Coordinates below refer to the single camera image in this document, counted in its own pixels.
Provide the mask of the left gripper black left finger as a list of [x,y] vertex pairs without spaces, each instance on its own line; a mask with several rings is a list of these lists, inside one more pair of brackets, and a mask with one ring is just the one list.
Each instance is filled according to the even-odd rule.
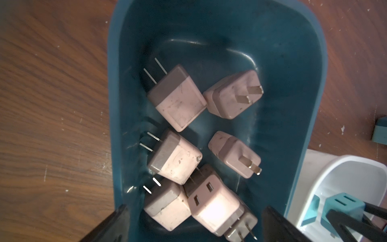
[[125,204],[84,236],[81,242],[127,242],[130,215]]

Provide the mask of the dark teal storage tray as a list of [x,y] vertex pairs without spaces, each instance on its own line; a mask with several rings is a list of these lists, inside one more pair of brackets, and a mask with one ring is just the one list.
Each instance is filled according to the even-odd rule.
[[[256,217],[267,206],[287,215],[309,144],[328,69],[322,28],[299,1],[118,1],[108,35],[108,90],[115,206],[130,215],[130,242],[222,242],[193,218],[169,232],[143,209],[147,168],[169,123],[146,97],[164,72],[182,65],[201,92],[234,73],[255,70],[264,94],[235,119],[201,113],[182,136],[197,146]],[[217,131],[261,157],[260,175],[243,178],[208,144]]]

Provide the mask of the white storage tray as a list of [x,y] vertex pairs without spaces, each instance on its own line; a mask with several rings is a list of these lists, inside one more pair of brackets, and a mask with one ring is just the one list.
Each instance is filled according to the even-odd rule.
[[[387,167],[354,155],[335,156],[308,149],[287,211],[287,219],[314,242],[339,242],[321,223],[326,198],[347,193],[379,206],[387,190]],[[320,198],[314,223],[301,226],[309,205]]]

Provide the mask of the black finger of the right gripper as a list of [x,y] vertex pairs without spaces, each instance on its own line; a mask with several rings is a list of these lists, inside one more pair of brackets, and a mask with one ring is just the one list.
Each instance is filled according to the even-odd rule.
[[385,208],[365,202],[364,212],[375,215],[383,220],[387,220],[387,210]]
[[357,241],[349,229],[363,235],[371,242],[387,241],[387,234],[374,225],[365,215],[360,221],[357,221],[343,212],[330,210],[326,217],[344,242]]

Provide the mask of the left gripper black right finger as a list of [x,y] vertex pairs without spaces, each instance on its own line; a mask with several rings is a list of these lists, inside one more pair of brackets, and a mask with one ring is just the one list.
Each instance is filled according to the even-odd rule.
[[262,213],[265,242],[311,242],[302,232],[271,206]]

